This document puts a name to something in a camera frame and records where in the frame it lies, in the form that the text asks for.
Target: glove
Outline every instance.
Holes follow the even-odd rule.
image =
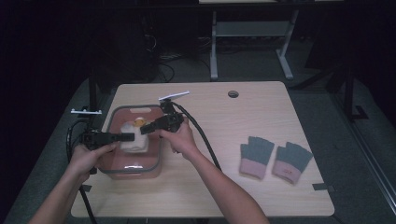
[[[277,148],[273,174],[295,185],[312,157],[305,148],[288,142]]]
[[[241,145],[241,164],[239,172],[264,179],[265,170],[274,149],[274,145],[274,143],[260,137],[250,136],[248,138],[248,145]]]

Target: dark background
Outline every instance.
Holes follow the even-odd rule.
[[[316,39],[307,66],[347,64],[396,126],[396,7],[393,1],[372,2],[331,12],[302,10],[294,36]],[[156,55],[146,51],[144,34],[189,46],[192,37],[210,34],[210,11],[147,15],[80,8],[73,1],[0,0],[0,221],[83,80],[94,73],[103,92],[121,83],[150,82]],[[313,19],[317,23],[308,29],[303,21]]]

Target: forearm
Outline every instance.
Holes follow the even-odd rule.
[[[196,155],[191,163],[230,223],[269,223],[256,201],[205,156]]]
[[[77,176],[65,173],[29,223],[63,223],[80,185]]]

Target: plastic container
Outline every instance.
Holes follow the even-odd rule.
[[[159,105],[121,106],[114,110],[107,131],[121,133],[125,122],[137,118],[147,122],[163,116]],[[161,172],[161,138],[159,132],[148,134],[148,150],[144,153],[128,153],[120,149],[120,143],[112,152],[102,156],[99,170],[113,179],[154,178]]]

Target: hand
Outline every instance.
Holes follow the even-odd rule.
[[[116,146],[117,144],[113,143],[96,150],[89,150],[84,145],[76,146],[66,173],[76,175],[81,183],[86,181],[90,177],[91,168],[97,164],[98,159],[105,153],[112,151]]]
[[[168,140],[172,149],[180,152],[183,157],[189,161],[195,155],[201,154],[195,144],[195,140],[192,135],[192,129],[189,126],[189,119],[186,117],[184,117],[184,121],[181,123],[177,132],[170,133],[165,130],[160,130],[160,136]]]

